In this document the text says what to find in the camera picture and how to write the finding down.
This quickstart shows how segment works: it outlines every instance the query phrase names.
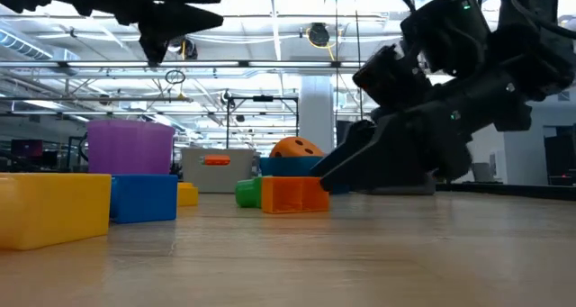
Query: white pillar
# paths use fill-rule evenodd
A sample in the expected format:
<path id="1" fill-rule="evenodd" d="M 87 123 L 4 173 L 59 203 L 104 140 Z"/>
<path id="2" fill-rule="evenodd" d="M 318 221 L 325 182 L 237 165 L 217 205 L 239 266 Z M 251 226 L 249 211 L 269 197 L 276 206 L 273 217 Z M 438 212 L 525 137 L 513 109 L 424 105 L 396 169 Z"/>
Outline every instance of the white pillar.
<path id="1" fill-rule="evenodd" d="M 325 153 L 334 149 L 334 88 L 330 76 L 302 77 L 300 136 Z"/>

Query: ceiling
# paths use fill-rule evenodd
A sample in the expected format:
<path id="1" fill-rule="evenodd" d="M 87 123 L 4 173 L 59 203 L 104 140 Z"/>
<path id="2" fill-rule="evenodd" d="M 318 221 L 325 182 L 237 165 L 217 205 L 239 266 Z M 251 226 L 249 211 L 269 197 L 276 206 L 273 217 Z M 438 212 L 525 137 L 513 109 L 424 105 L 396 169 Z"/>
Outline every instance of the ceiling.
<path id="1" fill-rule="evenodd" d="M 419 7 L 429 1 L 416 0 L 415 3 Z M 576 14 L 574 1 L 560 0 L 559 15 Z M 221 27 L 190 35 L 198 49 L 198 61 L 329 62 L 333 58 L 365 61 L 383 45 L 399 40 L 400 21 L 408 11 L 401 0 L 222 0 L 218 5 L 197 6 L 225 17 Z M 497 24 L 499 8 L 499 0 L 485 0 L 482 6 L 492 27 Z M 312 23 L 327 25 L 332 36 L 331 43 L 336 42 L 336 31 L 339 32 L 341 37 L 338 38 L 338 45 L 331 49 L 331 54 L 327 49 L 313 47 L 306 38 L 306 30 Z M 119 25 L 110 14 L 99 12 L 93 12 L 91 17 L 82 17 L 77 15 L 72 5 L 60 2 L 52 2 L 38 7 L 35 12 L 23 14 L 15 14 L 0 5 L 0 31 L 2 29 L 10 30 L 43 50 L 69 50 L 81 60 L 145 60 L 138 43 L 140 35 L 136 25 Z M 0 47 L 0 58 L 31 61 L 4 47 Z M 181 59 L 174 53 L 168 53 L 166 61 L 173 60 Z M 235 96 L 297 96 L 303 75 L 332 76 L 333 85 L 338 85 L 340 97 L 337 108 L 341 119 L 355 120 L 360 116 L 360 95 L 351 78 L 353 68 L 343 70 L 338 78 L 337 72 L 332 69 L 315 71 L 312 68 L 230 68 L 214 65 L 177 70 L 186 79 L 182 84 L 170 85 L 166 76 L 174 71 L 173 68 L 76 68 L 74 76 L 47 68 L 4 68 L 0 71 L 4 73 L 4 82 L 13 86 L 17 80 L 20 88 L 6 86 L 0 90 L 6 96 L 144 97 L 144 101 L 130 100 L 111 105 L 82 101 L 61 105 L 78 112 L 128 114 L 130 111 L 148 109 L 179 113 L 165 114 L 161 118 L 150 117 L 163 123 L 167 123 L 165 119 L 168 119 L 178 126 L 183 146 L 189 141 L 205 146 L 223 146 L 221 143 L 226 139 L 223 126 L 225 115 L 222 115 L 225 106 L 220 99 L 225 91 Z M 443 76 L 433 78 L 436 82 L 446 80 Z M 172 97 L 182 94 L 190 101 L 165 101 L 162 96 L 168 96 L 168 92 Z M 363 100 L 361 105 L 364 112 L 375 107 L 366 96 Z M 17 105 L 18 110 L 57 111 L 35 104 Z M 295 133 L 295 117 L 289 104 L 246 101 L 236 110 L 236 114 L 247 114 L 243 122 L 232 119 L 231 126 L 236 134 L 232 135 L 231 147 L 249 146 L 266 152 L 277 140 Z M 263 112 L 281 114 L 248 114 Z M 100 119 L 98 115 L 84 117 Z M 139 118 L 142 118 L 142 114 L 122 116 L 122 119 Z"/>

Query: wooden table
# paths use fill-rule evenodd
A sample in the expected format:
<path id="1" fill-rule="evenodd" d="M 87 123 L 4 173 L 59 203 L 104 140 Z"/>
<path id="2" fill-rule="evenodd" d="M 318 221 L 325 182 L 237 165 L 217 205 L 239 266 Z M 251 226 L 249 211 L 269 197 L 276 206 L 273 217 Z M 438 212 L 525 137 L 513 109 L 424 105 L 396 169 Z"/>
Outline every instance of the wooden table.
<path id="1" fill-rule="evenodd" d="M 267 215 L 201 194 L 178 220 L 0 252 L 0 306 L 574 306 L 576 203 L 333 197 Z"/>

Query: blue block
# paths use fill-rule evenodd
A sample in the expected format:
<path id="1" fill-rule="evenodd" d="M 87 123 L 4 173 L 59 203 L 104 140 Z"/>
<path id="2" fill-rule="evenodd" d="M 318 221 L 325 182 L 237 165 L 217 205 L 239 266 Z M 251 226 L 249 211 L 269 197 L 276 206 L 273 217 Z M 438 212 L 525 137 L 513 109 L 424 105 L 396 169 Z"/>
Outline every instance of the blue block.
<path id="1" fill-rule="evenodd" d="M 323 157 L 261 158 L 262 176 L 310 176 L 310 170 Z"/>
<path id="2" fill-rule="evenodd" d="M 110 218 L 117 223 L 172 221 L 176 218 L 177 191 L 177 176 L 112 176 Z"/>

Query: yellow block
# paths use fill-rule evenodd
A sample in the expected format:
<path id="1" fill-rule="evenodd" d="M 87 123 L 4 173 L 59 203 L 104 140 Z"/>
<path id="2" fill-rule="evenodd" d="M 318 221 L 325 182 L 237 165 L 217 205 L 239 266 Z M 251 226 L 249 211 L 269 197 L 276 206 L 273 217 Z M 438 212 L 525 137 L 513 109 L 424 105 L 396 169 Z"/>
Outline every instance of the yellow block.
<path id="1" fill-rule="evenodd" d="M 108 175 L 0 174 L 0 248 L 105 235 L 111 182 Z"/>
<path id="2" fill-rule="evenodd" d="M 198 188 L 191 183 L 178 183 L 178 207 L 198 205 Z"/>

